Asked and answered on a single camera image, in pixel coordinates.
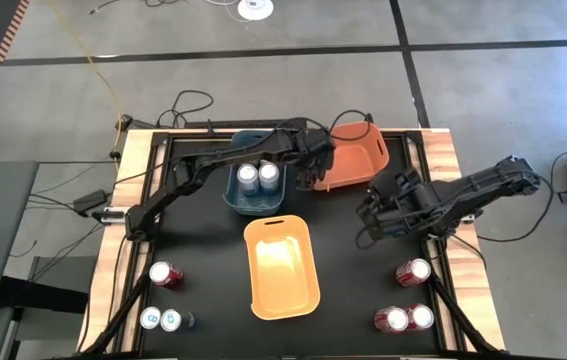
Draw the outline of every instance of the orange plastic basket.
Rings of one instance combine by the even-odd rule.
[[[365,134],[368,123],[365,121],[337,125],[332,134],[351,139]],[[355,141],[335,139],[334,164],[325,174],[323,181],[314,184],[314,190],[327,190],[358,184],[371,180],[376,173],[387,166],[390,154],[383,135],[376,125],[370,123],[368,134]]]
[[[263,320],[306,315],[319,305],[310,232],[294,215],[252,221],[243,233],[252,284],[252,312]]]

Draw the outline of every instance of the blue bin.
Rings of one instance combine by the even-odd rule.
[[[249,145],[267,135],[269,131],[261,130],[244,130],[239,131],[232,136],[232,144]],[[287,175],[287,165],[278,165],[280,174],[279,189],[274,194],[265,194],[260,192],[245,196],[239,187],[236,173],[240,165],[232,165],[230,167],[230,178],[227,182],[227,190],[223,194],[223,200],[234,211],[241,215],[247,216],[272,216],[281,207],[283,198],[285,198],[285,179]]]

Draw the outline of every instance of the black floor stripe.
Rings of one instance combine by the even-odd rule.
[[[533,40],[533,41],[498,41],[455,44],[415,44],[408,48],[413,52],[420,51],[457,51],[457,50],[502,50],[502,49],[539,49],[567,47],[567,40]]]
[[[398,0],[390,0],[392,7],[392,15],[394,16],[394,25],[396,25],[396,33],[399,37],[399,45],[401,46],[401,54],[403,55],[403,63],[405,64],[405,72],[407,73],[407,81],[410,85],[410,92],[416,108],[416,116],[424,128],[430,127],[430,120],[427,117],[427,110],[425,110],[425,101],[423,100],[423,93],[421,92],[421,85],[419,84],[419,77],[416,74],[416,66],[412,58],[410,50],[410,43],[407,40],[407,31],[405,30],[405,23],[403,22],[403,15],[401,15],[401,8],[399,7]]]
[[[504,41],[484,43],[453,44],[415,44],[415,45],[361,45],[335,47],[283,48],[261,50],[229,50],[201,51],[188,53],[160,53],[136,55],[94,56],[96,63],[122,63],[145,61],[202,60],[202,59],[237,59],[247,57],[298,56],[298,55],[335,55],[335,54],[374,54],[394,52],[428,52],[428,51],[467,51],[467,50],[501,50],[501,49],[537,49],[567,47],[567,40],[535,40]],[[87,64],[83,56],[58,58],[25,58],[8,59],[1,66],[37,66],[37,65],[71,65]]]
[[[204,51],[189,53],[164,53],[164,54],[138,54],[138,55],[115,55],[94,56],[95,63],[121,63],[142,61],[170,61],[170,60],[202,60],[202,59],[235,59],[249,57],[270,56],[297,56],[297,55],[334,55],[334,54],[368,54],[368,53],[390,53],[400,51],[399,45],[378,46],[334,46],[334,47],[311,47],[311,48],[283,48],[283,49],[260,49],[260,50],[230,50],[230,51]],[[86,64],[85,57],[61,57],[61,58],[37,58],[37,59],[12,59],[6,60],[2,66],[32,66],[32,65],[68,65]]]

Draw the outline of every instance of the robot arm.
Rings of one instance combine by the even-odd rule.
[[[325,172],[332,168],[333,150],[334,143],[324,130],[275,129],[265,136],[255,137],[251,145],[232,145],[214,152],[180,157],[170,165],[175,181],[165,184],[145,204],[134,205],[125,214],[127,238],[145,238],[156,217],[168,205],[180,196],[196,192],[219,167],[256,160],[290,164],[300,169],[297,188],[311,190],[317,179],[322,180]]]
[[[357,213],[373,241],[427,231],[439,237],[454,232],[467,215],[502,196],[531,195],[540,179],[524,159],[508,157],[496,166],[460,179],[424,183],[414,168],[379,173]]]

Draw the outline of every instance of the concrete floor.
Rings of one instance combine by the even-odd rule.
[[[272,18],[238,23],[222,7],[189,0],[159,9],[121,1],[95,15],[96,3],[58,0],[94,54],[144,54],[398,43],[386,0],[274,0]],[[567,0],[401,0],[411,43],[567,39]],[[54,13],[33,0],[9,58],[80,56]],[[517,154],[549,176],[567,151],[567,48],[414,53],[432,127],[452,129],[465,174]],[[416,127],[399,53],[103,64],[124,112],[153,120],[184,89],[215,97],[193,120],[305,115],[323,123],[348,108],[384,127]],[[190,98],[183,108],[195,106]],[[100,160],[111,148],[116,115],[107,90],[84,65],[0,67],[0,160]],[[55,185],[86,165],[43,165],[36,188]],[[112,165],[97,165],[47,195],[71,201],[108,189]],[[556,187],[567,187],[559,166]],[[546,201],[507,199],[478,221],[485,236],[525,232]],[[64,211],[28,211],[6,273],[26,276],[32,256],[52,256],[91,223]],[[95,255],[99,236],[74,255]],[[567,205],[555,203],[528,239],[482,243],[501,328],[516,354],[567,357]],[[67,355],[76,339],[24,344],[19,358]]]

